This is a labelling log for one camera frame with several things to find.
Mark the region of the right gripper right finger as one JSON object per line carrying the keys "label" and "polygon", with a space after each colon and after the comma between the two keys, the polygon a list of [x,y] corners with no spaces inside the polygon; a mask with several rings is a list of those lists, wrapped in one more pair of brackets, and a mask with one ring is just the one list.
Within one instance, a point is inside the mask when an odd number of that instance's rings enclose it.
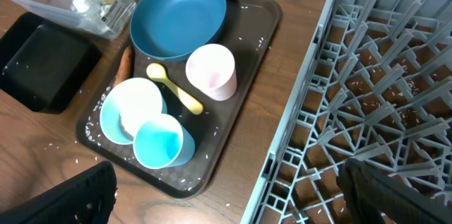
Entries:
{"label": "right gripper right finger", "polygon": [[421,195],[355,158],[340,167],[336,183],[353,223],[450,224],[451,208]]}

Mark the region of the dark blue plate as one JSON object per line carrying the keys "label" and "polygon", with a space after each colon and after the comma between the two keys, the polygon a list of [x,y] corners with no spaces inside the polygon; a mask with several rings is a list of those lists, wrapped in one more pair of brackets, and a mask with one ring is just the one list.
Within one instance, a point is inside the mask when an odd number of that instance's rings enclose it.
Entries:
{"label": "dark blue plate", "polygon": [[130,36],[141,53],[163,61],[184,61],[219,38],[227,0],[140,0]]}

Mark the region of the light blue rice bowl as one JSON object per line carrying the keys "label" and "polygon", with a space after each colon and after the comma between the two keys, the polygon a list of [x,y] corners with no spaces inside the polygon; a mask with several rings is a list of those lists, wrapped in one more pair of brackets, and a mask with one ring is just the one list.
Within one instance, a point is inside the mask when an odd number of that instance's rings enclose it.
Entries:
{"label": "light blue rice bowl", "polygon": [[157,114],[167,113],[160,89],[145,78],[130,78],[113,87],[100,111],[100,127],[112,143],[133,143],[140,127]]}

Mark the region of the white tissue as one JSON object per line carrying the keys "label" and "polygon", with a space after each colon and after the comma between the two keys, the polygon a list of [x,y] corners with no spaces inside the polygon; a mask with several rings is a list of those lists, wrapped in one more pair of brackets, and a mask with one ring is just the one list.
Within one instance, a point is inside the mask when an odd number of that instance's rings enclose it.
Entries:
{"label": "white tissue", "polygon": [[73,0],[70,6],[71,11],[77,14],[98,13],[101,15],[101,1],[94,0]]}

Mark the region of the orange carrot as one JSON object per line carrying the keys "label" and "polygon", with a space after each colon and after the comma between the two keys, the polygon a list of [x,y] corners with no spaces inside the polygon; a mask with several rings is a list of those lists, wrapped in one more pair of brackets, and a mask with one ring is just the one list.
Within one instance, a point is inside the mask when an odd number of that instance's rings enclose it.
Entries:
{"label": "orange carrot", "polygon": [[131,46],[128,46],[121,57],[119,68],[117,71],[117,77],[114,81],[113,87],[116,87],[121,82],[127,80],[131,76],[131,67],[133,61],[133,50]]}

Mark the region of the pink plastic cup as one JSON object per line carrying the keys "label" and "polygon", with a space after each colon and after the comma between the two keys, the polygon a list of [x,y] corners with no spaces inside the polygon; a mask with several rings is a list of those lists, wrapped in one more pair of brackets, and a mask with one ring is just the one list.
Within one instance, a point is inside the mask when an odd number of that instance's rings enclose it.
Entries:
{"label": "pink plastic cup", "polygon": [[185,72],[191,85],[215,101],[230,99],[237,89],[234,55],[220,44],[196,49],[186,62]]}

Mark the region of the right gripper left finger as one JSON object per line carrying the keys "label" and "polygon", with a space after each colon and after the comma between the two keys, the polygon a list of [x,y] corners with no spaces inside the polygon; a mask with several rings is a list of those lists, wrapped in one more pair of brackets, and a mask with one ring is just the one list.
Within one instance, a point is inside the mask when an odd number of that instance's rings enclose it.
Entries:
{"label": "right gripper left finger", "polygon": [[62,182],[1,214],[2,223],[107,223],[116,203],[117,176],[109,161]]}

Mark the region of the light blue plastic cup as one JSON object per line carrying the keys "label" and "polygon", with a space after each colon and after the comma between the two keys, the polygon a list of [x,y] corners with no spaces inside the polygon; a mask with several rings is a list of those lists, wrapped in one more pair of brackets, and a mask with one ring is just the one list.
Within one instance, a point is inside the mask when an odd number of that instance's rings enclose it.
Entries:
{"label": "light blue plastic cup", "polygon": [[133,141],[135,158],[151,170],[184,165],[195,150],[192,135],[169,114],[158,114],[146,121]]}

